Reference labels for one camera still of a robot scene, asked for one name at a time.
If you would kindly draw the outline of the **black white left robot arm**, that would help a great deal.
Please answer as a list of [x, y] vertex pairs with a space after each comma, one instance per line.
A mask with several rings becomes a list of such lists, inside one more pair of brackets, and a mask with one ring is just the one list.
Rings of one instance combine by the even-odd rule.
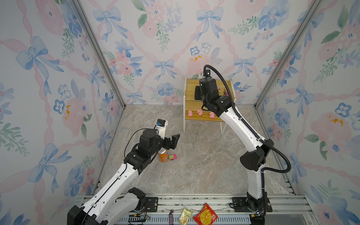
[[143, 129], [139, 143], [126, 155], [110, 181], [81, 207], [72, 207], [67, 214], [68, 225], [113, 225], [129, 212], [146, 210], [146, 194], [131, 188], [121, 193], [155, 159], [161, 150], [175, 149], [180, 135], [164, 137], [157, 129]]

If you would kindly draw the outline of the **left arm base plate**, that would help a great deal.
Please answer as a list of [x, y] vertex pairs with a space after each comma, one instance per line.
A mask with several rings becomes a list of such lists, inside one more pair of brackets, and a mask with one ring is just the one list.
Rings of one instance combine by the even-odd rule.
[[141, 212], [157, 212], [158, 210], [158, 197], [143, 197], [131, 199], [125, 202], [125, 205], [130, 209], [131, 213]]

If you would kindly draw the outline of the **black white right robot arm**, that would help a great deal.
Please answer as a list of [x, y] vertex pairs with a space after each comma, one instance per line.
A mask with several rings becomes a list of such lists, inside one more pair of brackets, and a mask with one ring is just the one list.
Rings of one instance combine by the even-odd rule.
[[273, 142], [265, 140], [247, 123], [235, 106], [230, 90], [227, 90], [228, 95], [220, 96], [216, 80], [210, 76], [201, 78], [199, 87], [201, 101], [206, 110], [221, 118], [245, 145], [247, 152], [240, 157], [240, 162], [247, 171], [247, 205], [253, 212], [265, 213], [268, 204], [261, 169], [264, 168], [270, 150], [266, 145]]

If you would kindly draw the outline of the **pink green toy truck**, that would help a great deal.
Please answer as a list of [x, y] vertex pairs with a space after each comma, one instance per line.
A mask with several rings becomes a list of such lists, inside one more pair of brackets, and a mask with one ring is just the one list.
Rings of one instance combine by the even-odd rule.
[[170, 154], [168, 157], [169, 157], [170, 160], [176, 160], [177, 159], [177, 156], [175, 154]]

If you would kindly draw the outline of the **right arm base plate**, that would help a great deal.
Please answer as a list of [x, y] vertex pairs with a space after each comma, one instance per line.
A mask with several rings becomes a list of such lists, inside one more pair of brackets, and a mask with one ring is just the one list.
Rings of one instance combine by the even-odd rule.
[[[234, 209], [235, 212], [248, 212], [248, 213], [255, 213], [250, 209], [249, 203], [246, 197], [232, 197], [231, 203], [229, 206]], [[269, 198], [266, 198], [266, 211], [273, 212], [272, 204], [270, 203]]]

